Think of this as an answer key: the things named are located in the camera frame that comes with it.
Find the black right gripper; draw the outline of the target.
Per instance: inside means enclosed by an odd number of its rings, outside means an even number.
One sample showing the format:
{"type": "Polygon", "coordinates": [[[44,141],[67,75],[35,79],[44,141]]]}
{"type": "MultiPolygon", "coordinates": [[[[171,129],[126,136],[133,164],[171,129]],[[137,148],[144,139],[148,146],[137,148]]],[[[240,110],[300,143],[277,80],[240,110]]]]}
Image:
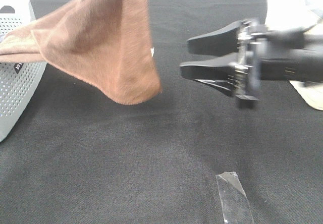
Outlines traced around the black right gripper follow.
{"type": "Polygon", "coordinates": [[[189,38],[189,53],[217,58],[180,63],[181,76],[212,87],[228,97],[233,96],[234,91],[238,108],[255,108],[259,101],[261,76],[258,51],[264,32],[265,27],[258,19],[248,18],[189,38]]]}

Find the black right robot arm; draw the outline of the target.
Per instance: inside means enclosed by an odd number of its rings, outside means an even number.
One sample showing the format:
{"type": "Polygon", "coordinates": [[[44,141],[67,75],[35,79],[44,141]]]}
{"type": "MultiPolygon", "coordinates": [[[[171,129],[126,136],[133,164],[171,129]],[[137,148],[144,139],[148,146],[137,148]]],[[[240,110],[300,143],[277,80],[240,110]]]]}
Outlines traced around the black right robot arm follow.
{"type": "Polygon", "coordinates": [[[183,62],[181,76],[234,97],[239,108],[254,108],[260,82],[322,82],[322,36],[308,29],[270,30],[255,18],[189,38],[191,54],[205,61],[183,62]]]}

